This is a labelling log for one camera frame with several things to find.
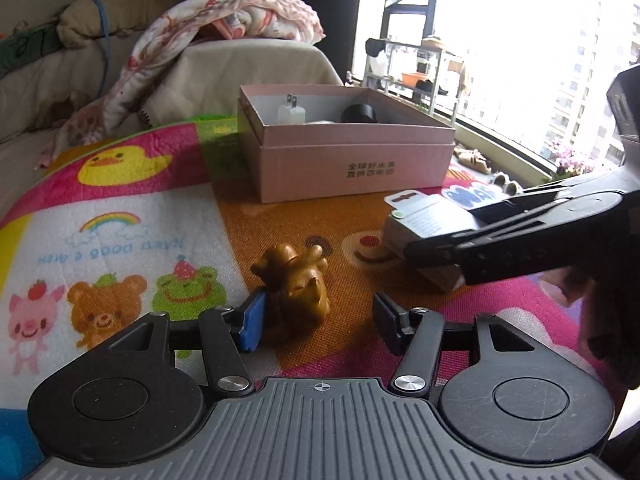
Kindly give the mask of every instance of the yellow duck print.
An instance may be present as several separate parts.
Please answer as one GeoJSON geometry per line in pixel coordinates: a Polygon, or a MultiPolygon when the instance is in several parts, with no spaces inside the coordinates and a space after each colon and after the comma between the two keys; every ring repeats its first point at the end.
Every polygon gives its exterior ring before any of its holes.
{"type": "Polygon", "coordinates": [[[92,156],[80,168],[86,186],[124,186],[155,176],[171,163],[171,155],[149,158],[139,146],[119,146],[92,156]]]}

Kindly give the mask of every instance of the gray ribbed plate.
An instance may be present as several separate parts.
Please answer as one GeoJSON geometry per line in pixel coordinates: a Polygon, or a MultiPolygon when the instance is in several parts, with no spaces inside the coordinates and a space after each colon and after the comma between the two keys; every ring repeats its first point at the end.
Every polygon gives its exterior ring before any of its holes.
{"type": "Polygon", "coordinates": [[[550,467],[493,461],[460,444],[420,399],[376,379],[269,378],[219,402],[200,432],[139,465],[91,468],[47,460],[38,480],[617,479],[594,457],[550,467]]]}

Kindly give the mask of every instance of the metal screw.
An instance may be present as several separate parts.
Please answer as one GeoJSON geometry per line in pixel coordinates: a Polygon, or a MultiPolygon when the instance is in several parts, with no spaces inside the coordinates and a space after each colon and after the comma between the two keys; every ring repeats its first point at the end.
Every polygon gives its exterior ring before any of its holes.
{"type": "Polygon", "coordinates": [[[228,375],[218,381],[218,387],[226,392],[241,392],[249,387],[249,379],[239,375],[228,375]]]}
{"type": "Polygon", "coordinates": [[[415,392],[423,389],[427,383],[422,377],[418,377],[417,375],[401,375],[394,381],[394,384],[396,388],[400,388],[406,392],[415,392]]]}

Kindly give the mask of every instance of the cartoon play mat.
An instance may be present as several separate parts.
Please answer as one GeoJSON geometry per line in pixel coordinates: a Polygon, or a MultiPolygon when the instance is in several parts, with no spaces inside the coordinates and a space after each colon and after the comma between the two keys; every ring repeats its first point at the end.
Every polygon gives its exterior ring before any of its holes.
{"type": "MultiPolygon", "coordinates": [[[[302,343],[246,354],[256,380],[388,380],[398,358],[371,320],[372,295],[381,289],[404,306],[433,308],[448,320],[498,314],[591,374],[606,376],[576,351],[576,308],[562,309],[546,297],[535,276],[443,295],[393,257],[380,245],[389,213],[385,193],[260,204],[235,131],[235,119],[197,121],[103,146],[49,175],[4,218],[0,478],[21,478],[42,460],[24,411],[37,384],[149,311],[186,319],[208,306],[240,305],[260,284],[250,265],[279,242],[299,251],[322,246],[332,312],[302,343]]],[[[443,190],[426,192],[472,207],[494,200],[498,188],[452,166],[443,190]]],[[[199,352],[176,361],[205,381],[199,352]]],[[[446,352],[438,380],[465,363],[461,352],[446,352]]]]}

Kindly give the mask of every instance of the red nose print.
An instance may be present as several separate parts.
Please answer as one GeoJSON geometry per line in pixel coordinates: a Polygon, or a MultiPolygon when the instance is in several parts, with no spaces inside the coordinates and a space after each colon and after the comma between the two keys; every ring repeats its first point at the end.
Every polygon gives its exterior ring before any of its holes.
{"type": "Polygon", "coordinates": [[[360,243],[365,247],[375,247],[376,245],[380,245],[380,240],[377,236],[367,235],[360,239],[360,243]]]}

